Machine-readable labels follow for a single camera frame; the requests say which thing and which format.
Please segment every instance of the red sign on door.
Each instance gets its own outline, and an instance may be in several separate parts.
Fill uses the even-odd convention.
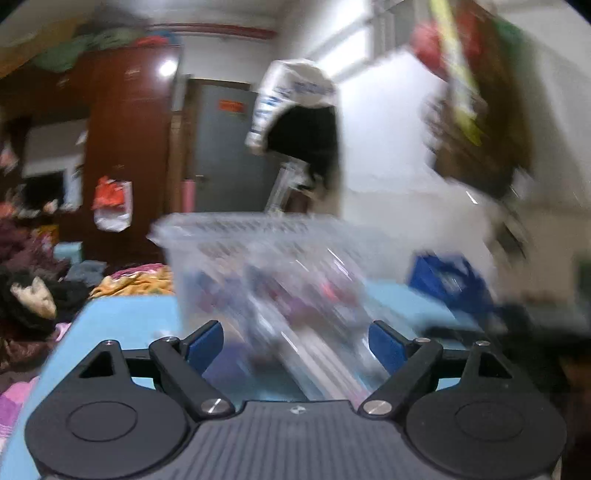
[[[219,109],[224,112],[244,113],[244,103],[235,102],[234,100],[220,100]]]

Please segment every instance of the brown cabinet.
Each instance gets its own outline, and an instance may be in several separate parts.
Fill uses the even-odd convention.
[[[58,220],[60,239],[82,241],[86,258],[123,264],[160,257],[146,234],[163,212],[172,67],[179,57],[180,47],[118,48],[86,53],[66,73],[25,66],[0,80],[0,105],[12,118],[89,109],[83,206]],[[132,182],[132,223],[121,233],[94,224],[91,206],[102,176]]]

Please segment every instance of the gray door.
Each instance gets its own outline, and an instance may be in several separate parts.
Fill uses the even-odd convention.
[[[254,92],[202,87],[193,160],[196,212],[264,210],[280,166],[244,144],[255,99]],[[242,113],[232,111],[241,107]]]

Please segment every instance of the red pipe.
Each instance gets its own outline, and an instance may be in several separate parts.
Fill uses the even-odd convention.
[[[222,25],[215,23],[156,23],[150,25],[150,30],[170,30],[182,33],[206,33],[215,35],[231,35],[234,37],[256,38],[271,40],[277,32],[264,28],[241,27],[240,25]]]

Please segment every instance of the light blue tabletop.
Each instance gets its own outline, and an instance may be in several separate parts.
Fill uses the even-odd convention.
[[[466,324],[465,320],[458,320],[444,305],[406,286],[374,283],[368,285],[368,292],[408,321],[392,327],[409,338],[416,336],[411,325],[420,324],[423,320],[440,320],[450,325]],[[39,478],[25,446],[25,423],[45,396],[99,342],[116,339],[123,349],[139,349],[146,348],[164,335],[182,336],[183,332],[175,297],[110,297],[91,301],[47,361],[36,387],[24,404],[2,455],[0,480]]]

